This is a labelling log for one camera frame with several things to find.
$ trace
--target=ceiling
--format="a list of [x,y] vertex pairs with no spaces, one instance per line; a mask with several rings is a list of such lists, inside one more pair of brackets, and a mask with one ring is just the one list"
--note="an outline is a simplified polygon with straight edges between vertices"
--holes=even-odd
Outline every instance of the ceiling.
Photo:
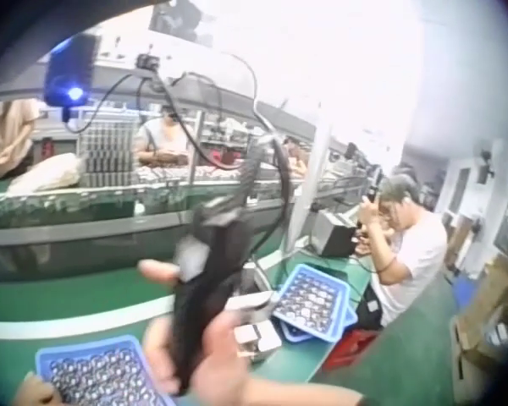
[[406,144],[470,156],[508,139],[508,13],[495,0],[417,0],[424,29],[419,102]]

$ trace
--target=green table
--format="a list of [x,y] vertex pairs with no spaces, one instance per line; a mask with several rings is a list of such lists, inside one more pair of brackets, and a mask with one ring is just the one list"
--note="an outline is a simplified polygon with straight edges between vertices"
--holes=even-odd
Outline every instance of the green table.
[[[355,288],[352,289],[352,300],[357,301],[359,299],[358,292],[362,293],[368,285],[369,273],[353,261],[349,263],[348,260],[319,259],[297,251],[289,258],[287,268],[291,271],[297,264],[303,262],[311,262],[330,267],[337,272],[345,272],[348,275],[348,282]],[[370,265],[370,261],[365,260],[364,265]],[[279,265],[269,268],[268,275],[270,279],[274,280],[277,269],[279,269]],[[35,355],[40,348],[86,343],[124,334],[131,334],[141,339],[147,322],[140,321],[128,326],[82,336],[34,340],[0,340],[0,401],[8,402],[26,372],[34,369]],[[283,347],[263,363],[254,365],[252,368],[253,373],[275,381],[309,381],[332,347],[332,344],[314,339],[297,344],[287,343],[283,340]],[[178,405],[187,404],[192,404],[189,397],[182,398],[178,402]]]

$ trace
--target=blue tray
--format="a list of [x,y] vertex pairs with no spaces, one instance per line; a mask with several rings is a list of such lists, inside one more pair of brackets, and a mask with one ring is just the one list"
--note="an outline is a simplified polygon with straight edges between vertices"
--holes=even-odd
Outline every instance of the blue tray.
[[331,324],[327,328],[326,332],[320,332],[318,330],[315,330],[309,326],[304,326],[301,323],[298,323],[295,321],[294,318],[290,318],[284,314],[279,313],[279,309],[275,310],[273,315],[280,319],[281,321],[284,321],[285,323],[296,327],[303,332],[306,332],[314,337],[318,337],[322,339],[323,341],[327,341],[329,343],[336,343],[340,340],[342,337],[342,332],[338,331],[338,328],[335,328],[335,325],[339,325],[343,322],[344,317],[338,317],[339,312],[344,311],[341,309],[342,303],[348,304],[349,298],[350,298],[350,286],[348,283],[336,278],[331,277],[330,275],[327,275],[323,272],[320,272],[317,269],[314,269],[310,266],[307,266],[305,264],[299,264],[295,267],[295,269],[292,271],[286,282],[284,283],[284,286],[280,289],[279,296],[282,297],[284,294],[288,292],[288,289],[290,288],[291,284],[295,281],[297,277],[300,275],[305,277],[310,277],[315,281],[324,283],[331,288],[335,289],[337,292],[336,294],[336,300],[334,303],[334,308],[332,309],[332,314],[329,317],[331,320]]
[[[346,306],[345,317],[342,317],[342,310],[344,306],[340,306],[339,313],[337,317],[342,319],[341,323],[335,323],[335,332],[339,333],[340,336],[345,333],[347,327],[357,323],[357,313],[350,307],[350,303]],[[314,338],[308,332],[304,332],[297,327],[290,326],[283,321],[280,321],[280,328],[282,329],[282,333],[286,337],[286,339],[290,343],[302,343],[303,341],[310,340]]]
[[[68,361],[69,368],[63,367],[64,360]],[[110,365],[109,369],[104,370],[105,363]],[[123,376],[126,375],[126,371],[130,372],[130,382],[123,384],[124,378],[119,375],[119,370]],[[57,385],[63,396],[66,394],[64,399],[66,403],[77,404],[79,399],[70,398],[69,393],[72,392],[77,394],[99,392],[98,400],[91,401],[91,404],[111,404],[119,398],[124,399],[125,391],[129,391],[130,396],[147,395],[147,398],[134,401],[135,404],[175,406],[175,402],[169,396],[158,393],[152,385],[139,341],[130,335],[91,343],[42,348],[36,353],[36,371],[44,381]],[[108,379],[106,383],[98,383],[98,374],[100,378],[102,374],[106,375]],[[71,377],[70,381],[75,380],[75,384],[68,386],[64,383],[67,381],[66,376]]]

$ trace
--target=blue plastic basket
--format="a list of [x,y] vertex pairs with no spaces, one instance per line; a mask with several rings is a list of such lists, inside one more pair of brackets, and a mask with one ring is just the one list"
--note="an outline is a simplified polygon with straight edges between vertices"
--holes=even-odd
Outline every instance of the blue plastic basket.
[[279,313],[278,308],[275,310],[273,315],[278,319],[280,319],[281,321],[284,321],[285,323],[293,327],[296,327],[314,337],[320,338],[323,341],[327,341],[329,343],[336,343],[337,341],[340,340],[342,336],[342,332],[339,331],[339,326],[341,323],[344,322],[345,319],[342,316],[339,317],[339,312],[341,312],[340,314],[342,315],[342,311],[344,311],[345,308],[348,307],[348,302],[350,298],[350,286],[348,285],[348,283],[336,277],[331,277],[330,275],[320,272],[319,270],[314,269],[305,264],[299,264],[295,267],[294,271],[292,271],[292,273],[286,280],[284,286],[280,289],[279,292],[280,297],[282,297],[284,294],[288,292],[288,289],[290,288],[291,284],[300,275],[310,277],[315,281],[324,283],[330,286],[331,288],[335,289],[335,291],[337,292],[334,308],[330,316],[331,322],[329,328],[327,329],[327,332],[320,332],[308,326],[304,326],[301,323],[297,323],[293,318],[289,318],[288,316]]
[[[346,308],[345,316],[342,317],[343,309]],[[338,318],[342,320],[341,323],[335,323],[335,331],[342,337],[345,333],[347,327],[357,323],[357,313],[350,306],[350,303],[347,306],[340,306],[339,313],[337,315]],[[290,343],[302,343],[303,341],[310,340],[314,338],[308,332],[302,331],[300,328],[290,326],[283,321],[280,321],[280,328],[282,329],[282,333],[286,337],[286,339]]]
[[[158,393],[152,385],[149,376],[149,370],[145,361],[145,357],[141,351],[139,341],[134,336],[126,335],[120,337],[109,338],[91,343],[82,343],[76,345],[66,345],[61,347],[42,348],[36,353],[36,371],[44,381],[51,381],[53,378],[52,363],[64,359],[79,361],[81,359],[89,360],[97,355],[104,355],[109,351],[117,349],[129,350],[133,354],[132,361],[137,361],[141,365],[141,376],[144,378],[146,385],[150,387],[156,394],[160,406],[175,406],[175,402],[167,395]],[[112,401],[116,395],[103,400]]]

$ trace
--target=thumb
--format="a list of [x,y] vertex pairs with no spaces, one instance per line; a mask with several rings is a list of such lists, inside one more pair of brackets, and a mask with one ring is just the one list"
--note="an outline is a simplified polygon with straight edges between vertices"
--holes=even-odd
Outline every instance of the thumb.
[[217,315],[203,333],[203,349],[206,356],[228,358],[237,355],[237,341],[234,328],[239,324],[239,317],[231,311]]

